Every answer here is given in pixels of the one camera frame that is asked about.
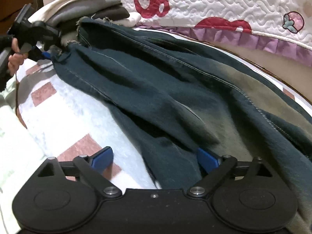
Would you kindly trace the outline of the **person's left hand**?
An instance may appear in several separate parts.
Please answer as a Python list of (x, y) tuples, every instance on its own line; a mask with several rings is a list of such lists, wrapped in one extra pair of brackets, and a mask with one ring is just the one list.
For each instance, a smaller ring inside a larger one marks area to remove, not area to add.
[(13, 76), (16, 74), (17, 70), (21, 65), (23, 65), (24, 60), (28, 58), (28, 53), (21, 53), (19, 50), (18, 41), (16, 38), (12, 39), (12, 51), (13, 55), (10, 55), (8, 58), (8, 70), (10, 75)]

